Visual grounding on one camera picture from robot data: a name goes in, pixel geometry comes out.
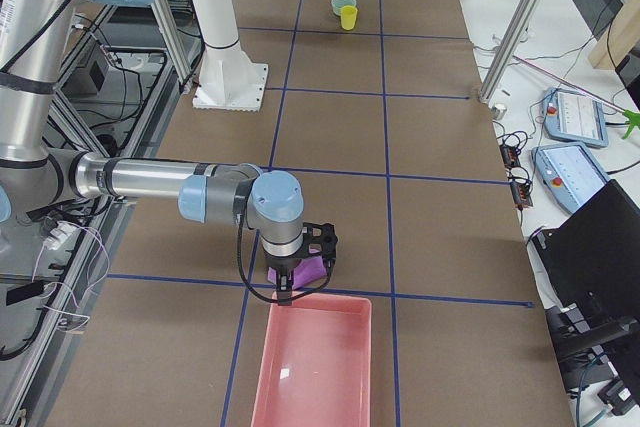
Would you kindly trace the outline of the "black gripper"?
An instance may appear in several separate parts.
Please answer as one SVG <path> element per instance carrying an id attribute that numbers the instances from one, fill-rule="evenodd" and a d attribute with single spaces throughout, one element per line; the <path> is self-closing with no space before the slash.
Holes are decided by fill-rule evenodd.
<path id="1" fill-rule="evenodd" d="M 279 257 L 266 253 L 265 260 L 268 280 L 276 281 L 277 304 L 290 306 L 293 297 L 293 271 L 302 259 L 295 256 Z"/>

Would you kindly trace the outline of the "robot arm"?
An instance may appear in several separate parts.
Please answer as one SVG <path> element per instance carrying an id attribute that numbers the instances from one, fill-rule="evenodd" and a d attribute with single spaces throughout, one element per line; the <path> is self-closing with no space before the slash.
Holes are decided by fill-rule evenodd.
<path id="1" fill-rule="evenodd" d="M 76 7 L 89 0 L 2 0 L 1 216 L 9 219 L 70 198 L 173 198 L 200 223 L 256 229 L 276 274 L 275 299 L 293 298 L 294 271 L 308 232 L 297 179 L 251 164 L 106 158 L 50 150 L 42 141 Z M 90 0 L 147 6 L 154 0 Z"/>

